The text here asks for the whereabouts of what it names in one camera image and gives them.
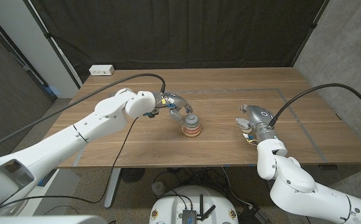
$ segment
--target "wire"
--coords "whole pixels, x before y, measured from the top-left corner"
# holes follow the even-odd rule
[[[171,174],[171,172],[168,172],[168,171],[161,172],[160,174],[158,174],[158,175],[156,176],[156,178],[154,178],[153,183],[155,183],[156,180],[157,180],[157,178],[158,178],[159,176],[163,175],[163,174]],[[178,179],[178,181],[179,181],[179,184],[182,184],[180,178],[179,178],[177,175],[176,175],[176,177],[177,177],[177,179]]]
[[[34,121],[34,122],[31,123],[31,124],[28,124],[27,126],[24,126],[23,128],[21,128],[21,129],[15,131],[15,132],[13,132],[12,134],[10,134],[10,135],[2,138],[2,139],[0,140],[0,144],[1,144],[2,142],[7,141],[8,139],[12,138],[13,136],[15,136],[15,135],[17,135],[17,134],[19,134],[19,133],[21,133],[21,132],[23,132],[23,131],[31,128],[31,127],[33,127],[34,125],[36,125],[36,124],[38,124],[38,123],[41,123],[41,122],[45,121],[46,119],[51,118],[51,117],[55,116],[56,114],[59,114],[59,113],[65,111],[65,110],[69,109],[70,107],[72,107],[72,106],[74,106],[74,105],[76,105],[76,104],[78,104],[78,103],[80,103],[80,102],[88,99],[89,97],[91,97],[91,96],[93,96],[93,95],[95,95],[95,94],[97,94],[97,93],[99,93],[99,92],[101,92],[101,91],[103,91],[103,90],[105,90],[105,89],[107,89],[107,88],[110,88],[110,87],[115,86],[115,85],[117,85],[117,84],[119,84],[119,83],[123,83],[123,82],[125,82],[125,81],[128,81],[128,80],[133,79],[133,78],[136,78],[136,77],[156,77],[156,78],[158,78],[158,79],[160,79],[160,80],[162,81],[161,93],[163,93],[163,92],[165,91],[166,83],[165,83],[164,79],[161,78],[159,75],[151,74],[151,73],[142,73],[142,74],[131,75],[130,77],[123,78],[123,79],[121,79],[121,80],[118,80],[118,81],[115,81],[115,82],[113,82],[113,83],[110,83],[109,85],[104,86],[104,87],[102,87],[102,88],[100,88],[100,89],[98,89],[98,90],[95,90],[95,91],[87,94],[86,96],[80,98],[79,100],[76,100],[76,101],[74,101],[73,103],[70,103],[69,105],[63,107],[62,109],[57,110],[56,112],[53,112],[53,113],[51,113],[51,114],[49,114],[49,115],[47,115],[47,116],[44,116],[43,118],[40,118],[40,119],[38,119],[37,121]]]
[[[224,169],[223,167],[222,167],[222,170],[223,170],[223,172],[225,173],[226,179],[228,180],[229,189],[230,189],[230,193],[232,194],[232,196],[233,196],[235,199],[237,199],[238,201],[243,202],[243,203],[245,203],[246,205],[248,205],[248,208],[249,208],[249,209],[252,209],[252,208],[254,207],[252,204],[250,204],[250,203],[248,203],[248,202],[245,202],[245,201],[243,201],[242,199],[236,197],[236,195],[235,195],[235,194],[233,193],[233,191],[232,191],[232,186],[230,186],[230,181],[229,181],[228,174],[226,173],[226,171],[225,171],[225,169]]]
[[[306,217],[307,222],[309,222],[309,224],[312,224],[311,221],[309,220],[309,217]]]
[[[164,195],[164,196],[162,196],[162,197],[160,197],[160,198],[169,197],[169,196],[179,197],[179,198],[183,201],[183,203],[185,204],[185,210],[187,210],[187,205],[186,205],[186,202],[185,202],[185,201],[183,200],[183,198],[181,197],[182,195]]]
[[[129,136],[129,134],[130,134],[130,132],[131,132],[131,130],[132,130],[133,124],[136,122],[136,120],[137,120],[138,118],[139,118],[139,117],[137,117],[137,118],[135,118],[135,120],[133,120],[133,122],[132,122],[132,124],[131,124],[131,127],[129,128],[129,131],[128,131],[128,133],[126,134],[126,137],[125,137],[123,146],[121,146],[121,149],[120,149],[119,153],[117,154],[116,160],[114,160],[114,163],[113,163],[113,167],[112,167],[112,168],[114,168],[114,165],[116,164],[117,159],[119,158],[119,156],[120,156],[120,154],[121,154],[121,151],[122,151],[123,148],[124,148],[125,142],[126,142],[126,140],[128,139],[128,136]]]
[[[46,212],[45,214],[43,214],[42,216],[44,216],[44,215],[46,215],[46,214],[48,214],[50,211],[52,211],[53,209],[55,209],[55,208],[60,208],[60,207],[68,207],[68,208],[72,208],[74,211],[75,211],[75,213],[77,214],[77,215],[79,215],[79,213],[77,212],[77,209],[75,209],[75,208],[73,208],[73,207],[71,207],[71,206],[69,206],[69,205],[59,205],[59,206],[56,206],[56,207],[54,207],[54,208],[52,208],[52,209],[50,209],[48,212]]]
[[[324,85],[318,85],[318,86],[315,86],[313,88],[310,88],[308,90],[305,90],[303,91],[302,93],[296,95],[294,98],[292,98],[291,100],[289,100],[280,110],[279,112],[276,114],[276,116],[274,116],[272,118],[272,120],[269,122],[269,125],[268,127],[269,128],[273,128],[274,127],[274,124],[276,123],[276,121],[278,120],[280,114],[291,104],[293,103],[294,101],[298,100],[300,97],[310,93],[310,92],[313,92],[313,91],[316,91],[316,90],[320,90],[321,88],[327,88],[327,87],[341,87],[341,88],[345,88],[349,91],[351,91],[353,94],[355,94],[357,97],[359,97],[359,99],[361,100],[361,94],[356,91],[355,89],[353,89],[352,87],[350,86],[347,86],[347,85],[344,85],[344,84],[340,84],[340,83],[330,83],[330,84],[324,84]]]
[[[195,178],[197,178],[197,180],[198,180],[198,181],[195,181],[196,183],[198,183],[198,184],[200,184],[200,185],[205,185],[205,186],[207,186],[207,187],[219,189],[219,190],[221,190],[221,191],[224,193],[224,195],[226,195],[227,198],[229,198],[229,193],[228,193],[226,190],[223,189],[223,186],[221,186],[222,183],[215,182],[215,181],[213,181],[213,180],[210,178],[210,176],[209,176],[209,174],[208,174],[208,171],[210,171],[210,170],[212,170],[212,169],[200,170],[200,171],[198,171],[198,172],[196,172],[196,173],[195,173],[191,168],[189,168],[189,170],[191,171],[191,173],[193,173],[193,176],[192,176],[187,182],[190,182],[191,180],[194,180],[194,177],[195,177]],[[223,177],[223,176],[221,176],[220,174],[218,174],[218,172],[216,172],[215,170],[212,170],[212,171],[214,171],[218,176],[224,178],[224,180],[225,180],[225,177]],[[201,178],[201,177],[199,177],[199,176],[197,175],[197,174],[199,174],[199,173],[204,173],[204,174],[207,173],[207,176],[206,176],[206,177],[208,177],[208,178],[205,178],[205,179],[210,180],[210,181],[211,181],[211,184],[208,183],[207,180],[205,180],[205,182],[202,182],[201,179],[203,179],[203,178]]]
[[[178,193],[175,192],[175,190],[172,190],[176,195],[178,195],[179,197],[185,197],[190,201],[190,209],[193,210],[193,202],[191,201],[190,198],[184,196],[184,195],[179,195]]]
[[[251,139],[251,140],[246,139],[246,140],[247,140],[248,143],[250,143],[251,145],[257,146],[257,144],[253,143],[253,142],[256,142],[256,139]]]
[[[136,121],[138,118],[139,118],[139,117],[135,118],[135,120],[132,122],[131,127],[129,128],[129,131],[128,131],[126,137],[125,137],[124,143],[123,143],[123,145],[122,145],[122,147],[121,147],[121,149],[120,149],[120,151],[119,151],[119,153],[118,153],[118,155],[117,155],[117,157],[116,157],[113,165],[111,166],[111,169],[114,168],[114,165],[116,164],[116,161],[117,161],[118,157],[120,156],[121,151],[122,151],[123,148],[124,148],[125,142],[126,142],[128,136],[129,136],[129,134],[130,134],[130,132],[131,132],[131,130],[132,130],[133,124],[135,123],[135,121]],[[79,197],[74,197],[74,196],[43,195],[43,196],[26,197],[26,198],[21,198],[21,199],[18,199],[18,200],[14,200],[14,201],[9,202],[9,203],[6,203],[6,204],[4,204],[4,205],[0,205],[0,209],[3,208],[3,207],[5,207],[5,206],[11,205],[11,204],[13,204],[13,203],[16,203],[16,202],[21,202],[21,201],[23,201],[23,200],[29,200],[29,199],[35,199],[35,198],[71,198],[71,199],[81,200],[81,201],[87,202],[87,203],[99,203],[100,201],[103,200],[103,198],[104,198],[104,196],[105,196],[105,194],[106,194],[106,190],[107,190],[107,188],[108,188],[108,184],[109,184],[109,183],[110,183],[110,178],[107,180],[107,184],[106,184],[105,190],[103,191],[103,195],[102,195],[102,196],[100,197],[100,199],[99,199],[98,201],[96,201],[96,202],[92,202],[92,201],[90,201],[90,200],[87,200],[87,199],[84,199],[84,198],[79,198]]]

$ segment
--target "white power outlet box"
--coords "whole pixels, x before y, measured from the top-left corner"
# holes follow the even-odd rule
[[[91,75],[112,75],[114,67],[113,65],[92,65],[89,72]]]

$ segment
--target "black curtain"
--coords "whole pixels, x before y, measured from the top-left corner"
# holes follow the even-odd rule
[[[83,82],[93,64],[288,67],[323,2],[32,0]]]

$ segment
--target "table top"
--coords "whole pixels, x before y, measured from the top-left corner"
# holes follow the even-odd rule
[[[199,117],[202,132],[183,135],[181,126],[163,108],[155,118],[135,122],[115,167],[255,166],[256,146],[246,142],[235,118],[238,107],[258,105],[274,114],[285,102],[310,88],[294,68],[213,68],[116,70],[112,76],[90,76],[75,101],[113,81],[138,73],[155,73],[166,81],[166,91],[185,98]],[[135,78],[113,86],[64,111],[47,133],[50,136],[88,114],[95,105],[122,88],[134,92],[159,91],[154,77]],[[132,123],[122,131],[89,143],[59,167],[111,167]],[[361,164],[361,141],[326,102],[310,93],[286,109],[276,123],[288,156],[301,164]]]

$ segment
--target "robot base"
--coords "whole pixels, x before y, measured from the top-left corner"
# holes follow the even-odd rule
[[[203,186],[187,185],[174,189],[179,195],[189,197],[193,203],[193,210],[196,214],[202,214],[208,211],[213,205],[214,210],[209,213],[204,221],[197,220],[196,223],[225,223],[238,224],[236,210],[233,204],[222,194]],[[173,191],[169,191],[166,195],[175,195]],[[200,195],[203,195],[203,212],[200,212]],[[191,204],[187,198],[183,198],[186,202],[188,213],[191,209]],[[184,212],[185,204],[178,196],[169,196],[160,198],[151,209],[149,216],[150,224],[165,223],[195,223],[189,220],[182,219],[182,212]]]

